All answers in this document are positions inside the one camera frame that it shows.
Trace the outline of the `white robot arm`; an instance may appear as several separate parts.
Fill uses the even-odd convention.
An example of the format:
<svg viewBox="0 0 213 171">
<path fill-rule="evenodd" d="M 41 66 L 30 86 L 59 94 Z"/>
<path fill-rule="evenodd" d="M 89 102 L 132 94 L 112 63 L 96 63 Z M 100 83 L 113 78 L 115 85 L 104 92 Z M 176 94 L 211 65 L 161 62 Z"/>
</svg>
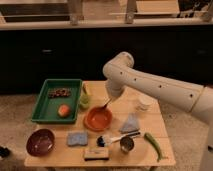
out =
<svg viewBox="0 0 213 171">
<path fill-rule="evenodd" d="M 213 88 L 135 70 L 134 58 L 120 52 L 103 66 L 106 91 L 119 98 L 126 86 L 189 112 L 209 126 L 199 171 L 213 171 Z"/>
</svg>

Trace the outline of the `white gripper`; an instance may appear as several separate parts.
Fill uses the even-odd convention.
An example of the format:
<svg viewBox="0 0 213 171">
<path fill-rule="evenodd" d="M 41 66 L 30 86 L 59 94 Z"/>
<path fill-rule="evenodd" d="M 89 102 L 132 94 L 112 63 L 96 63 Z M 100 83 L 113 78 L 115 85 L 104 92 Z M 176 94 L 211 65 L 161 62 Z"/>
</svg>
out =
<svg viewBox="0 0 213 171">
<path fill-rule="evenodd" d="M 124 93 L 124 86 L 120 83 L 116 83 L 110 79 L 106 81 L 105 88 L 108 94 L 108 97 L 112 100 L 115 101 L 118 98 L 122 96 Z"/>
</svg>

